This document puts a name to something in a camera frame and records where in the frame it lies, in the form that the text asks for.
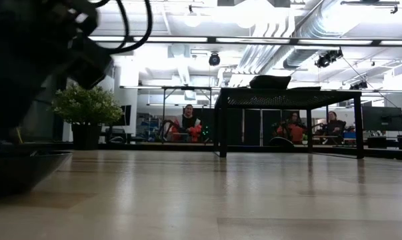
green leaves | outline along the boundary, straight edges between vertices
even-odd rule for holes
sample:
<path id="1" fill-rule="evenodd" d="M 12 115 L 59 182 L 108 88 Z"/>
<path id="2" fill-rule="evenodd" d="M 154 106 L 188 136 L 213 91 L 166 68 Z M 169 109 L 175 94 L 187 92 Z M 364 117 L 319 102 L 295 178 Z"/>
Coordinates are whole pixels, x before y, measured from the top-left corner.
<path id="1" fill-rule="evenodd" d="M 86 90 L 78 85 L 71 85 L 66 90 L 56 92 L 53 111 L 68 123 L 98 125 L 113 123 L 123 112 L 113 99 L 112 91 L 101 87 Z"/>

computer monitor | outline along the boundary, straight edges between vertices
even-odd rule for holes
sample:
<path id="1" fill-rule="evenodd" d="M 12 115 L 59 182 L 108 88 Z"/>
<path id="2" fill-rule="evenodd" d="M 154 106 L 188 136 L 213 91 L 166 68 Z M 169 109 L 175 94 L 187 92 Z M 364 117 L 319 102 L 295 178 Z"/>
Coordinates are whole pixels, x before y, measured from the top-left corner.
<path id="1" fill-rule="evenodd" d="M 123 115 L 113 123 L 113 126 L 129 126 L 131 118 L 131 105 L 121 106 Z"/>
<path id="2" fill-rule="evenodd" d="M 400 107 L 362 107 L 363 129 L 366 131 L 402 131 Z"/>

wooden floor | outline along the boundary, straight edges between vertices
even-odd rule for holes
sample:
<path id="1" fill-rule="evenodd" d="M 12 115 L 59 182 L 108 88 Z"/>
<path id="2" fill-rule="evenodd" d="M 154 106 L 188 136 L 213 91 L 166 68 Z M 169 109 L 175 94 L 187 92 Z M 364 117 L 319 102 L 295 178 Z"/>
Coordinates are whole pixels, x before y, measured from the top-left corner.
<path id="1" fill-rule="evenodd" d="M 0 240 L 402 239 L 402 162 L 75 152 L 0 201 Z"/>

mesh tabletop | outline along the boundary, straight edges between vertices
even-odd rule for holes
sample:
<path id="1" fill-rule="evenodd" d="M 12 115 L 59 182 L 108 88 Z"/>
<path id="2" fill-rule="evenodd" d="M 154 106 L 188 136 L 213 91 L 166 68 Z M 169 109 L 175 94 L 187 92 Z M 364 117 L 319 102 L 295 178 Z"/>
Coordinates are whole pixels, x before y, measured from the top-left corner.
<path id="1" fill-rule="evenodd" d="M 276 90 L 224 88 L 216 107 L 223 97 L 233 109 L 315 109 L 361 96 L 356 91 Z"/>

black metal table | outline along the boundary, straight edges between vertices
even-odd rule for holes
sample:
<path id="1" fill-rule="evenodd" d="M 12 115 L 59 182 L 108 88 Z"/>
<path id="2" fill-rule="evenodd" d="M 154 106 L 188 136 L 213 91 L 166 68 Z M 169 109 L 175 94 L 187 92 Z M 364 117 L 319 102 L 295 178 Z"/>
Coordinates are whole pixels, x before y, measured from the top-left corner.
<path id="1" fill-rule="evenodd" d="M 312 127 L 312 109 L 325 107 L 346 100 L 354 100 L 357 158 L 363 158 L 363 130 L 361 92 L 222 88 L 214 108 L 214 151 L 220 157 L 227 156 L 228 109 L 300 109 L 307 112 L 307 128 Z M 307 148 L 313 152 L 312 131 L 307 132 Z"/>

